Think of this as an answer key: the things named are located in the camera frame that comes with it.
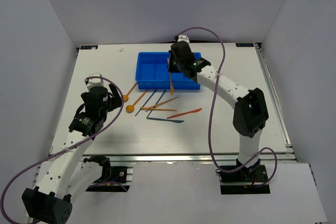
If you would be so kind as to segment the orange plastic knife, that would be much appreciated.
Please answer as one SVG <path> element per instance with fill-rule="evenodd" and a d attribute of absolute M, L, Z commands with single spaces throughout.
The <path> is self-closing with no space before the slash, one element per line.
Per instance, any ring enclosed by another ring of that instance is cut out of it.
<path fill-rule="evenodd" d="M 169 81 L 170 81 L 170 93 L 171 96 L 174 94 L 174 85 L 173 85 L 173 80 L 172 80 L 172 73 L 169 70 L 170 67 L 170 57 L 167 59 L 167 63 L 168 63 L 168 74 L 169 74 Z"/>

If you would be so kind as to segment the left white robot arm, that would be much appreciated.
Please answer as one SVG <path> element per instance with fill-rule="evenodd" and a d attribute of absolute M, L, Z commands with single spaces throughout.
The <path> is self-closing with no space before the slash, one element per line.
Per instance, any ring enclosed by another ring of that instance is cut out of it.
<path fill-rule="evenodd" d="M 79 172 L 75 169 L 94 135 L 102 130 L 108 113 L 122 106 L 122 98 L 114 85 L 105 88 L 102 83 L 88 85 L 81 98 L 83 104 L 69 125 L 62 154 L 35 188 L 23 192 L 26 211 L 35 221 L 66 223 L 78 197 L 96 180 L 110 178 L 110 160 L 102 155 L 86 158 L 83 168 Z"/>

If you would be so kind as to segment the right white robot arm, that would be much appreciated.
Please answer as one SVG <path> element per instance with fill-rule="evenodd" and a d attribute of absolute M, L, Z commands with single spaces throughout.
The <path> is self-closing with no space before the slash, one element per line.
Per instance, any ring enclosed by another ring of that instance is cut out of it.
<path fill-rule="evenodd" d="M 219 72 L 204 58 L 196 59 L 190 46 L 179 41 L 169 51 L 169 72 L 182 73 L 184 77 L 210 89 L 214 97 L 221 97 L 234 110 L 233 126 L 239 133 L 239 152 L 236 168 L 226 173 L 237 173 L 247 182 L 256 175 L 260 165 L 259 142 L 269 118 L 264 93 L 241 86 Z"/>

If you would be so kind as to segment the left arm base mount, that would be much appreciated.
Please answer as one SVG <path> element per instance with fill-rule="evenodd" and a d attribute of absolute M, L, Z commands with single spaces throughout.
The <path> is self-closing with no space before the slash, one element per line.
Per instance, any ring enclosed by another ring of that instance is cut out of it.
<path fill-rule="evenodd" d="M 110 158 L 95 155 L 83 160 L 84 164 L 94 162 L 101 167 L 101 176 L 90 185 L 86 191 L 102 193 L 125 193 L 131 182 L 132 167 L 112 165 Z"/>

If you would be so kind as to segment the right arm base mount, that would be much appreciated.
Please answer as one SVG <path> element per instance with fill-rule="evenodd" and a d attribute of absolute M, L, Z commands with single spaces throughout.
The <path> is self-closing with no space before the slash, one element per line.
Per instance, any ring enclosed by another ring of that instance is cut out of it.
<path fill-rule="evenodd" d="M 265 183 L 268 180 L 268 175 L 264 165 L 260 165 L 248 177 L 245 177 L 242 170 L 228 174 L 217 169 L 216 173 L 219 175 L 222 195 L 270 194 L 270 187 Z"/>

